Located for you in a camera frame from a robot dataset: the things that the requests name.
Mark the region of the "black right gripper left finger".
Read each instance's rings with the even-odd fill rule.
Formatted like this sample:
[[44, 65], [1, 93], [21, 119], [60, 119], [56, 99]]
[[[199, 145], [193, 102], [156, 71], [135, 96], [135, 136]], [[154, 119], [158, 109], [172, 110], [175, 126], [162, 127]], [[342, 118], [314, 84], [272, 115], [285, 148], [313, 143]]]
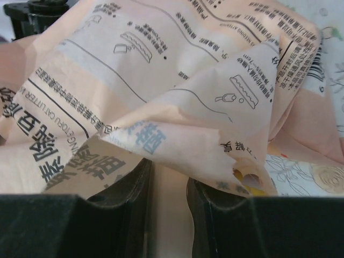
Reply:
[[98, 194], [1, 195], [1, 257], [143, 257], [152, 163]]

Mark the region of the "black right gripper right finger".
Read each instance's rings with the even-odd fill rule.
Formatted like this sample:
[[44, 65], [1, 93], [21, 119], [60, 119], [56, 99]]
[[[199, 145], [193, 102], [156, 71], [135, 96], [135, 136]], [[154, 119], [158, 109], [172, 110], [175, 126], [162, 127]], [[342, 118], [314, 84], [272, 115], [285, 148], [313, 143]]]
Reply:
[[343, 257], [340, 197], [244, 198], [189, 179], [187, 201], [193, 257]]

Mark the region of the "peach cat litter bag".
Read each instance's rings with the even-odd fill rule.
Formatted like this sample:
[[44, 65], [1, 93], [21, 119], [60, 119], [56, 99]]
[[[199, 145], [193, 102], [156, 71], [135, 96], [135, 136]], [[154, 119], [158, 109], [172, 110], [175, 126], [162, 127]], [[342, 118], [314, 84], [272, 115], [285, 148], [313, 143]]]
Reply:
[[88, 196], [147, 158], [240, 196], [307, 162], [342, 195], [321, 39], [278, 1], [80, 1], [1, 46], [1, 193]]

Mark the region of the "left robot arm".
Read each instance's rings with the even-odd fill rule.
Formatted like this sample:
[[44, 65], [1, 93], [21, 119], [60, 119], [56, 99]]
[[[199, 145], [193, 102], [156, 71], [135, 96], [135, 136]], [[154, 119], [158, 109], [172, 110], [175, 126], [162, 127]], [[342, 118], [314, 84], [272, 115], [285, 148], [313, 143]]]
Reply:
[[11, 20], [12, 41], [47, 30], [77, 1], [17, 1], [5, 3], [4, 14]]

